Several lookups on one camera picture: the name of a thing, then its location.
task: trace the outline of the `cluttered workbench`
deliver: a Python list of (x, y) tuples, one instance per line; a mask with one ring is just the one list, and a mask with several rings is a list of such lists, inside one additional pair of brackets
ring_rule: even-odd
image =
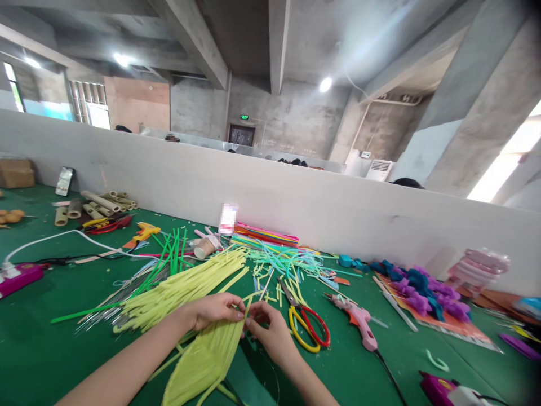
[[(20, 209), (37, 218), (24, 218), (10, 230), (0, 230), (2, 258), (30, 241), (75, 228), (76, 224), (72, 223), (55, 227), (55, 212), (51, 203), (58, 200), (54, 189), (46, 186), (4, 192), (1, 208)], [(186, 229), (191, 238), (196, 237), (193, 234), (195, 229), (202, 230), (205, 226), (189, 219), (141, 209), (134, 210), (134, 213), (131, 227), (92, 238), (104, 245), (121, 247), (137, 230), (135, 222), (146, 222), (166, 232), (173, 228)], [(137, 250), (137, 254), (161, 252), (161, 247), (153, 239), (148, 241), (149, 245)], [(105, 251), (73, 233), (32, 245), (17, 253), (12, 261), (32, 262), (42, 258), (75, 257)], [(100, 259), (78, 265), (53, 266), (42, 279), (0, 299), (0, 404), (53, 404), (135, 340), (140, 335), (139, 331), (114, 334), (110, 322), (106, 321), (76, 333), (77, 319), (57, 324), (51, 324), (51, 320), (98, 306), (147, 260), (125, 257), (116, 261)], [(247, 260), (246, 265), (250, 268), (255, 266), (252, 260)], [(351, 269), (340, 267), (332, 258), (325, 259), (325, 267), (352, 272)], [(370, 273), (346, 277), (351, 285), (341, 286), (340, 291), (356, 301), (359, 307), (367, 309), (372, 317), (388, 325), (386, 329), (370, 323), (379, 350), (410, 405), (430, 405), (420, 387), (422, 377), (419, 371), (444, 379), (455, 379), (462, 385), (510, 405), (528, 403), (528, 395), (536, 385), (533, 372), (535, 364), (499, 338), (499, 333), (513, 333), (496, 324), (495, 318), (480, 309), (472, 309), (475, 325), (503, 353), (420, 325), (419, 331), (414, 333), (385, 300)], [(215, 291), (231, 279), (224, 280)], [(349, 324), (349, 317), (324, 295), (334, 292), (312, 278), (305, 278), (301, 290), (304, 300), (325, 321), (332, 341), (329, 348), (323, 348), (317, 354), (302, 348), (297, 340), (295, 343), (336, 400), (342, 405), (400, 405), (400, 398), (382, 364), (361, 344), (358, 329)], [(251, 275), (241, 278), (228, 291), (240, 297), (253, 293)], [(269, 303), (281, 310), (287, 320), (287, 305), (280, 308), (278, 302)], [(434, 358), (443, 360), (449, 372), (437, 369), (429, 361), (426, 350)], [(148, 382), (131, 404), (159, 404), (173, 369), (174, 366), (170, 365)], [(246, 404), (302, 403), (295, 388), (273, 365), (262, 347), (247, 339), (241, 340), (227, 378)], [(218, 391), (214, 391), (206, 403), (233, 404)]]

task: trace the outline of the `hand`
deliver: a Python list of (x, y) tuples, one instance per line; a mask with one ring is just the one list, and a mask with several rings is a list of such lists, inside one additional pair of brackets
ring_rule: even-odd
[[(261, 323), (267, 323), (269, 328), (263, 328)], [(269, 356), (282, 370), (301, 359), (286, 320), (267, 302), (252, 303), (246, 328), (263, 344)]]
[(176, 312), (188, 323), (190, 330), (202, 330), (213, 321), (227, 319), (240, 321), (246, 306), (239, 296), (219, 293), (197, 299), (179, 307)]

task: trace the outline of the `glue gun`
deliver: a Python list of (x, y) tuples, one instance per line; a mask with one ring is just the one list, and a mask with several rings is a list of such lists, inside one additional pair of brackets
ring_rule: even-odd
[(137, 236), (133, 238), (133, 241), (139, 243), (141, 241), (146, 240), (148, 237), (150, 237), (150, 234), (157, 234), (160, 231), (162, 231), (161, 228), (153, 226), (149, 223), (137, 223), (141, 231), (137, 231)]
[(368, 326), (368, 322), (370, 321), (370, 313), (363, 308), (357, 307), (357, 305), (346, 299), (339, 299), (337, 295), (329, 295), (328, 293), (325, 293), (325, 296), (331, 299), (336, 307), (345, 310), (346, 313), (349, 314), (349, 322), (356, 325), (361, 332), (362, 345), (370, 352), (376, 351), (378, 349), (378, 342), (374, 338), (372, 330), (370, 330), (370, 327)]

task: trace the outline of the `ceiling light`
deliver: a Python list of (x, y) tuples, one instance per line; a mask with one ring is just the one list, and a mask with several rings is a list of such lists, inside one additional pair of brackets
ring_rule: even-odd
[(118, 64), (123, 68), (127, 68), (130, 65), (131, 58), (129, 56), (119, 54), (118, 52), (116, 52), (113, 56)]
[(327, 76), (325, 79), (321, 81), (320, 84), (320, 92), (325, 93), (327, 90), (331, 88), (332, 85), (332, 79)]
[(41, 65), (39, 62), (37, 62), (35, 59), (29, 58), (27, 56), (24, 57), (24, 61), (29, 64), (32, 68), (40, 69)]

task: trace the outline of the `scissors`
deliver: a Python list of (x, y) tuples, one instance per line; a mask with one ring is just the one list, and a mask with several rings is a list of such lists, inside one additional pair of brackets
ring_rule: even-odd
[[(312, 309), (299, 304), (295, 300), (295, 298), (293, 297), (293, 295), (287, 288), (286, 284), (282, 280), (280, 280), (280, 285), (282, 285), (282, 290), (284, 294), (286, 295), (287, 301), (289, 302), (289, 305), (290, 305), (288, 314), (289, 314), (289, 324), (291, 325), (291, 330), (293, 331), (293, 335), (299, 341), (302, 347), (306, 349), (307, 351), (310, 351), (313, 353), (319, 352), (321, 349), (321, 346), (329, 347), (331, 345), (331, 334), (329, 333), (329, 329), (327, 328), (327, 325), (325, 324), (323, 319), (321, 319), (319, 314), (314, 312)], [(297, 310), (300, 310), (302, 317), (299, 316), (299, 313), (297, 313)], [(317, 336), (316, 332), (314, 331), (314, 327), (312, 327), (312, 323), (310, 323), (310, 320), (308, 319), (308, 316), (306, 315), (306, 312), (314, 315), (316, 319), (320, 322), (323, 329), (325, 330), (325, 340), (322, 340)], [(295, 316), (295, 318), (299, 321), (299, 323), (308, 332), (310, 337), (312, 337), (312, 339), (315, 341), (316, 345), (314, 347), (306, 344), (306, 342), (304, 342), (303, 339), (300, 338), (299, 333), (295, 329), (295, 324), (293, 323), (293, 316)]]

